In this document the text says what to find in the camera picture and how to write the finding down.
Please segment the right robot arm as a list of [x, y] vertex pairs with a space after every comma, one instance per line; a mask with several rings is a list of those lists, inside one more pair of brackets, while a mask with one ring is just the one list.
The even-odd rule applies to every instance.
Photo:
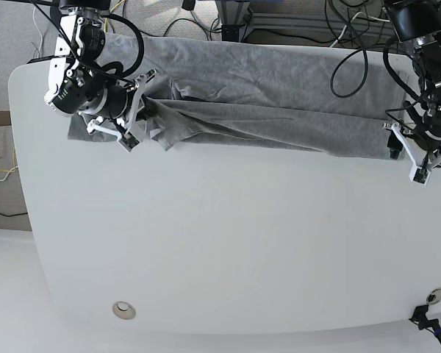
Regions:
[[[109, 1], [59, 1], [63, 12], [49, 66], [49, 90], [45, 103], [63, 115], [79, 115], [89, 135], [99, 133], [115, 139], [131, 151], [145, 137], [137, 122], [147, 108], [144, 96], [155, 70], [130, 79], [142, 63], [143, 37], [130, 21], [115, 15]], [[107, 42], [104, 20], [126, 24], [137, 40], [137, 56], [129, 68], [113, 61], [99, 65]]]

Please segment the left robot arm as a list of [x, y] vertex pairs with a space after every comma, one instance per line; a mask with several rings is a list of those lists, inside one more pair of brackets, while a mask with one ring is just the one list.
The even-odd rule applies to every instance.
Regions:
[[[397, 159], [406, 151], [412, 161], [409, 178], [424, 184], [435, 168], [441, 168], [441, 1], [384, 1], [394, 34], [383, 45], [384, 67], [409, 96], [402, 109], [413, 126], [396, 119], [390, 127], [387, 147]], [[394, 43], [411, 43], [410, 55], [418, 77], [419, 92], [404, 83], [393, 70], [389, 50]]]

